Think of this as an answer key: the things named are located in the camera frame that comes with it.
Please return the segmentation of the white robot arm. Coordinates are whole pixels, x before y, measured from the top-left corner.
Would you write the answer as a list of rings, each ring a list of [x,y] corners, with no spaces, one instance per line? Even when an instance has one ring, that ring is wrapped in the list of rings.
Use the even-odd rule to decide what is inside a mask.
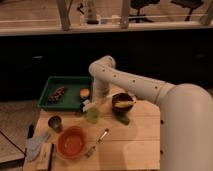
[[[100,95],[114,84],[160,109],[160,171],[213,171],[213,97],[202,87],[174,85],[115,68],[111,56],[89,65]]]

